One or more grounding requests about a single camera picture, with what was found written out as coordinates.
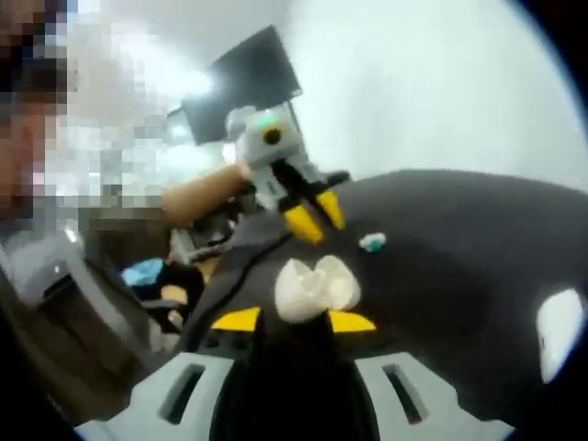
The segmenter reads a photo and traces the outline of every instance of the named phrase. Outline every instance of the blue cloth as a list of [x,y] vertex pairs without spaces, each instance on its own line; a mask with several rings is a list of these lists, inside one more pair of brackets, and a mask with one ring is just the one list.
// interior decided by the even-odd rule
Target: blue cloth
[[122,271],[122,278],[130,287],[142,287],[155,283],[164,269],[163,259],[149,259]]

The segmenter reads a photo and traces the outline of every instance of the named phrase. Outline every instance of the slot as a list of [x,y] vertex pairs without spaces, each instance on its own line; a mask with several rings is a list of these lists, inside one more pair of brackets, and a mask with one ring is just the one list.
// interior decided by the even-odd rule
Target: slot
[[416,388],[396,365],[384,367],[384,373],[398,395],[408,423],[421,423],[426,417],[426,410]]
[[204,368],[201,366],[190,366],[182,373],[162,411],[162,417],[168,423],[178,425],[182,422],[187,404],[203,373]]

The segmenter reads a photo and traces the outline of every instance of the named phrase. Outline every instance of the chair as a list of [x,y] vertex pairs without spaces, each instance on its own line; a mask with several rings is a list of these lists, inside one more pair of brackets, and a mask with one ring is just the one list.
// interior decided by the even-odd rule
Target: chair
[[88,255],[62,232],[43,239],[43,260],[10,299],[34,370],[72,424],[108,418],[132,387],[169,355],[159,326],[104,259]]

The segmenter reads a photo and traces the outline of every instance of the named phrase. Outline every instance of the small blue object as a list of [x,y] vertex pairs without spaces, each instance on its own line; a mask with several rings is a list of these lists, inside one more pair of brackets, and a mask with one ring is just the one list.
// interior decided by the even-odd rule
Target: small blue object
[[142,287],[155,283],[162,269],[164,269],[163,259],[149,259],[123,270],[121,275],[130,287]]
[[382,246],[384,246],[384,243],[379,242],[379,241],[372,241],[366,245],[366,250],[369,251],[370,253],[375,253],[375,252],[381,250]]
[[376,253],[382,249],[385,243],[386,235],[382,232],[375,232],[366,235],[361,241],[359,241],[359,246],[368,253]]

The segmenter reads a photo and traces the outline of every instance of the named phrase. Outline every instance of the ceiling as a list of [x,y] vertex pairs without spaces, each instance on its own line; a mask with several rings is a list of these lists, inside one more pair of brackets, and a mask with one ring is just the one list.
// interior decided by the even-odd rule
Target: ceiling
[[79,0],[63,38],[77,70],[71,119],[135,124],[178,107],[195,74],[257,30],[280,26],[289,0]]

